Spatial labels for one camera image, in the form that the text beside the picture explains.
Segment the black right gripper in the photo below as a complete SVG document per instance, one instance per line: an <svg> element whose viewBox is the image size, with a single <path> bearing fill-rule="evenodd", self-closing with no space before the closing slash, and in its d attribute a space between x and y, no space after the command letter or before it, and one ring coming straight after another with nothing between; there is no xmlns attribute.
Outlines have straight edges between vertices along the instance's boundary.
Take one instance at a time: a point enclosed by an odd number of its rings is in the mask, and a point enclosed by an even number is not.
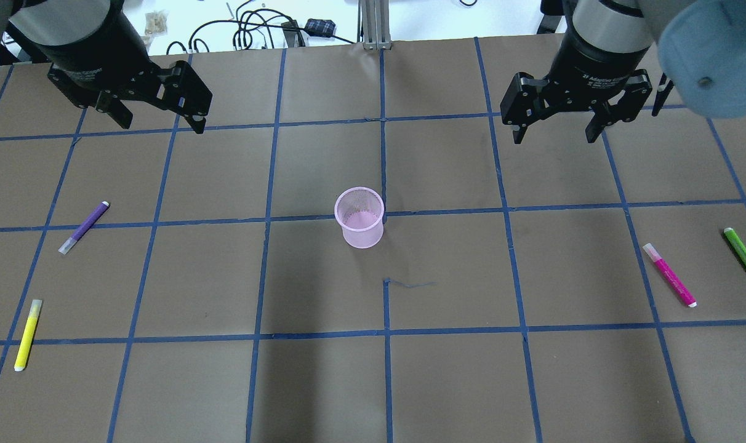
<svg viewBox="0 0 746 443"><path fill-rule="evenodd" d="M652 92L651 79L639 68L647 48L632 52L604 50L568 29L548 74L533 78L516 73L500 102L502 122L520 144L538 118L556 113L593 112L586 126L588 143L618 121L631 122Z"/></svg>

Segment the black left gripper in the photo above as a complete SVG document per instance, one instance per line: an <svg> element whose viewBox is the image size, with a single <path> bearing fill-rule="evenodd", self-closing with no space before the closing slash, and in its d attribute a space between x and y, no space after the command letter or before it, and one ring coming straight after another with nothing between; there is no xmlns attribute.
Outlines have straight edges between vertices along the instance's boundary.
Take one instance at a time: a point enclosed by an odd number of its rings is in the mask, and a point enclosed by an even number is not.
<svg viewBox="0 0 746 443"><path fill-rule="evenodd" d="M203 134L213 93L190 63L154 64L121 1L20 1L10 23L51 62L50 81L78 107L129 129L126 100L182 116ZM164 97L159 97L164 85Z"/></svg>

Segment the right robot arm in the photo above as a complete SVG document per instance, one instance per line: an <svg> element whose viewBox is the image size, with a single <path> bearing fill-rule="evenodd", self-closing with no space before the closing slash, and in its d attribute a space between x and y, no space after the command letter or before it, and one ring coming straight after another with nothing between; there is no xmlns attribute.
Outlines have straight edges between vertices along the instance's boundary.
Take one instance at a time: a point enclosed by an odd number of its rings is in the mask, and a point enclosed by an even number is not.
<svg viewBox="0 0 746 443"><path fill-rule="evenodd" d="M500 102L514 143L557 113L592 112L585 134L631 122L671 92L712 119L746 116L746 1L543 1L567 29L548 74L516 73Z"/></svg>

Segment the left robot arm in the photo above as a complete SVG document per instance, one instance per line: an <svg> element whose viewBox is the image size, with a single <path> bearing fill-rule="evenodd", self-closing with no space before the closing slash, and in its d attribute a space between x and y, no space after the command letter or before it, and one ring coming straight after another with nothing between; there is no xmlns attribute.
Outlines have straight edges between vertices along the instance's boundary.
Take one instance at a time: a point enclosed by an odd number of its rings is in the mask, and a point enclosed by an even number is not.
<svg viewBox="0 0 746 443"><path fill-rule="evenodd" d="M148 103L184 118L203 134L212 92L190 63L167 68L149 58L122 1L0 1L2 34L12 28L24 45L50 61L47 77L78 108L105 113L128 129L126 101Z"/></svg>

